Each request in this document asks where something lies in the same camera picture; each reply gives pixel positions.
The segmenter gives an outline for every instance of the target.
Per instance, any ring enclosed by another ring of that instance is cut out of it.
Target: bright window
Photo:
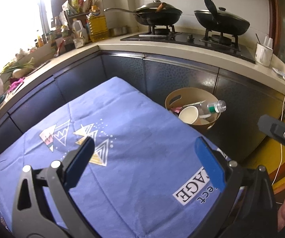
[[[35,46],[37,30],[43,34],[39,0],[0,0],[0,69],[22,48]]]

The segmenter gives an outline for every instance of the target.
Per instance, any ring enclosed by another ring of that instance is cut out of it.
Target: screw
[[[266,170],[265,166],[261,165],[258,167],[259,171],[264,172]]]
[[[24,171],[25,173],[29,172],[30,169],[31,169],[31,166],[30,166],[30,165],[25,165],[25,166],[23,167],[23,171]]]
[[[51,163],[52,168],[58,168],[61,165],[61,162],[59,160],[55,160]]]
[[[233,168],[234,168],[234,167],[237,167],[237,165],[238,165],[238,163],[237,163],[235,160],[229,161],[228,164],[229,164],[230,167],[233,167]]]

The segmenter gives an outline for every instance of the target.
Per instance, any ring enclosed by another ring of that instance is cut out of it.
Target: plastic jug
[[[86,29],[83,27],[83,24],[80,20],[73,19],[72,30],[75,33],[76,37],[80,37],[80,33],[82,33],[82,37],[85,39],[85,43],[88,43],[89,37]]]

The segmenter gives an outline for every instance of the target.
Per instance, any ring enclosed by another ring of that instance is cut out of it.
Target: blue gripper pad
[[[201,137],[195,140],[194,149],[213,186],[223,192],[225,188],[225,172],[212,153],[212,149]]]

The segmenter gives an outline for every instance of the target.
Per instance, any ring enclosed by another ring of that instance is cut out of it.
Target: pan lid
[[[196,10],[194,11],[194,13],[200,13],[200,14],[211,14],[209,10]],[[235,14],[232,14],[230,12],[227,12],[227,11],[222,11],[222,10],[217,10],[217,13],[219,15],[222,15],[222,16],[228,16],[228,17],[231,17],[231,18],[234,18],[236,20],[242,20],[242,21],[246,21],[248,22],[247,20],[235,15]]]
[[[152,3],[147,3],[141,7],[139,7],[138,9],[136,9],[135,11],[139,11],[140,9],[157,9],[160,4],[162,2],[160,0],[154,0]],[[176,9],[174,6],[172,6],[171,4],[168,3],[163,3],[165,5],[165,9]]]

